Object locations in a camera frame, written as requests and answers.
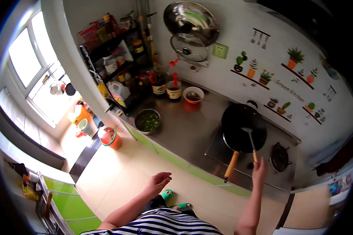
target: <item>wall outlet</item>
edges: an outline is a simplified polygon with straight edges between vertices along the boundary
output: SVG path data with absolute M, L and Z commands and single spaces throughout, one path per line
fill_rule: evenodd
M 220 57 L 222 59 L 226 59 L 227 51 L 229 50 L 228 46 L 215 43 L 213 45 L 213 52 L 212 55 Z

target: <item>hand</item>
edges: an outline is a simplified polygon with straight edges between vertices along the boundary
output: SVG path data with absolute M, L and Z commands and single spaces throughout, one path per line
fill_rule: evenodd
M 151 197 L 155 197 L 170 182 L 170 172 L 159 172 L 152 176 L 146 185 L 143 193 Z
M 258 189 L 263 188 L 266 174 L 267 174 L 267 171 L 265 168 L 264 157 L 262 157 L 260 164 L 254 162 L 254 169 L 252 171 L 253 188 L 255 187 L 257 187 Z

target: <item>window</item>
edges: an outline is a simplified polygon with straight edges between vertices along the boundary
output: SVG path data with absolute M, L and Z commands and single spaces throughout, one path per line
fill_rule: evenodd
M 43 20 L 42 12 L 35 14 L 9 48 L 9 68 L 18 79 L 16 83 L 29 105 L 52 127 L 55 127 L 72 105 L 66 93 L 52 95 L 54 83 L 71 81 L 57 59 Z

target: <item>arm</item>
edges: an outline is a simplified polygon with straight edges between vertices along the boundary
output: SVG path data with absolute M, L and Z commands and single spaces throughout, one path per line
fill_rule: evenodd
M 145 205 L 170 182 L 170 175 L 170 172 L 160 172 L 152 176 L 142 193 L 126 205 L 109 214 L 98 229 L 114 229 L 132 222 L 140 214 Z
M 252 194 L 235 228 L 235 235 L 256 234 L 256 228 L 260 218 L 260 205 L 262 202 L 265 175 L 265 163 L 262 157 L 260 164 L 254 162 Z

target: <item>pot lid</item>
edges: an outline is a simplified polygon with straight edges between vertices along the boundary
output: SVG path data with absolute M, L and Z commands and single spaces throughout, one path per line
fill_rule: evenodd
M 165 8 L 163 21 L 174 35 L 186 33 L 199 38 L 205 46 L 213 44 L 219 36 L 214 15 L 205 7 L 190 1 L 173 2 Z
M 171 37 L 170 44 L 178 55 L 190 61 L 203 62 L 208 58 L 208 49 L 192 35 L 177 33 Z

